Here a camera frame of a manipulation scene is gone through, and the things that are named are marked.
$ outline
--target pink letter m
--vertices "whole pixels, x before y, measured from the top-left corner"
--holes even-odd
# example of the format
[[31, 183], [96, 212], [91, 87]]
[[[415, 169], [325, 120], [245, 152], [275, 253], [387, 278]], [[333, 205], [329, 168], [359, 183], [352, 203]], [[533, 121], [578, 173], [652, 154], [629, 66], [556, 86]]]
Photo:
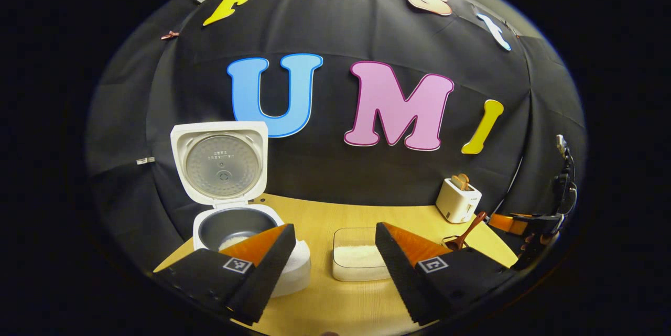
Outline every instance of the pink letter m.
[[384, 137], [396, 145], [410, 123], [415, 129], [405, 138], [412, 150], [436, 150], [440, 147], [440, 124], [445, 102], [454, 83], [442, 75], [427, 74], [410, 97], [403, 98], [401, 85], [391, 66], [381, 62], [360, 61], [350, 69], [359, 78], [359, 104], [354, 128], [345, 133], [345, 142], [355, 146], [373, 146], [380, 141], [374, 131], [375, 116], [379, 114]]

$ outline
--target table surface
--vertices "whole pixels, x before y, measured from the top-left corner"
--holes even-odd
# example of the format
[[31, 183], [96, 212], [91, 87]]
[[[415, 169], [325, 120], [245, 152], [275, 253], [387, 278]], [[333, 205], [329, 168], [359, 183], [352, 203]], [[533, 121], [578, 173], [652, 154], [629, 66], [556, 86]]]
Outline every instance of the table surface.
[[[405, 334], [422, 328], [410, 319], [392, 279], [343, 283], [333, 278], [333, 234], [342, 227], [375, 227], [377, 222], [388, 222], [441, 243], [445, 236], [461, 235], [470, 224], [451, 224], [434, 205], [366, 207], [271, 194], [261, 195], [253, 203], [268, 205], [285, 223], [293, 223], [296, 238], [305, 240], [310, 247], [309, 286], [292, 295], [271, 298], [259, 322], [249, 327], [280, 336], [318, 336], [326, 331], [340, 336]], [[515, 253], [483, 222], [471, 231], [467, 243], [506, 267], [517, 261]], [[168, 267], [191, 252], [193, 240], [187, 240], [154, 271]]]

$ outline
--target black fabric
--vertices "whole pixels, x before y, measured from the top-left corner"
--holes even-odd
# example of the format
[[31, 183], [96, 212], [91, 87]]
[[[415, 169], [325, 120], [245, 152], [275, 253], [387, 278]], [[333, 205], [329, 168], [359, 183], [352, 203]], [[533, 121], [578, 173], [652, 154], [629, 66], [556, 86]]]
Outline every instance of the black fabric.
[[[449, 0], [453, 14], [447, 17], [415, 9], [407, 0], [249, 0], [235, 6], [232, 16], [203, 27], [220, 1], [168, 2], [120, 48], [92, 102], [86, 161], [96, 190], [119, 188], [137, 197], [146, 190], [153, 199], [145, 207], [127, 202], [122, 209], [99, 197], [114, 235], [127, 235], [127, 248], [144, 269], [153, 269], [165, 251], [191, 237], [194, 217], [208, 209], [194, 204], [180, 183], [170, 131], [175, 124], [235, 119], [226, 68], [238, 59], [268, 59], [261, 105], [266, 114], [279, 116], [288, 105], [288, 71], [280, 59], [300, 52], [324, 58], [314, 73], [309, 123], [295, 135], [269, 140], [266, 193], [343, 204], [428, 205], [444, 178], [465, 172], [482, 192], [480, 210], [491, 214], [503, 200], [500, 214], [547, 212], [540, 209], [549, 206], [551, 179], [561, 169], [554, 146], [559, 133], [570, 144], [578, 175], [584, 171], [585, 123], [559, 57], [547, 42], [517, 38], [489, 15], [511, 44], [512, 50], [504, 51], [465, 0]], [[180, 36], [160, 40], [169, 30]], [[379, 121], [377, 145], [343, 141], [357, 107], [359, 80], [350, 73], [357, 61], [390, 64], [406, 97], [429, 73], [455, 83], [440, 149], [389, 146]], [[488, 99], [505, 110], [484, 150], [462, 154]], [[108, 178], [110, 171], [143, 157], [156, 159], [143, 166], [143, 176]], [[144, 224], [134, 223], [140, 220]], [[159, 241], [142, 233], [151, 227], [162, 228]], [[153, 243], [161, 248], [149, 247]]]

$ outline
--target wooden spoon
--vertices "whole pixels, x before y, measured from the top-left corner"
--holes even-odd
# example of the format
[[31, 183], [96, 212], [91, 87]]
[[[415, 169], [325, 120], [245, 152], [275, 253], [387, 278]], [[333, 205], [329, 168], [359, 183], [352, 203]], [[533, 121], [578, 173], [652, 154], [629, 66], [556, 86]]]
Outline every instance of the wooden spoon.
[[482, 220], [486, 216], [487, 216], [486, 212], [480, 212], [480, 214], [478, 214], [478, 216], [475, 217], [473, 222], [470, 222], [470, 226], [468, 227], [466, 232], [453, 241], [445, 242], [445, 247], [453, 251], [459, 251], [461, 248], [463, 248], [463, 241], [466, 240], [468, 233], [470, 233], [473, 229], [475, 229], [475, 226], [477, 226], [480, 222], [482, 222]]

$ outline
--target clear container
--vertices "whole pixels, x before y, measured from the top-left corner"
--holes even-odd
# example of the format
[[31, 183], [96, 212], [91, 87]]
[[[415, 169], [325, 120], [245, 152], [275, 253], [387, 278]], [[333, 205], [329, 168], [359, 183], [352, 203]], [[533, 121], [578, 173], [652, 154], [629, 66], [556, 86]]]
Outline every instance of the clear container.
[[346, 227], [333, 234], [333, 278], [338, 281], [391, 278], [375, 245], [374, 227]]

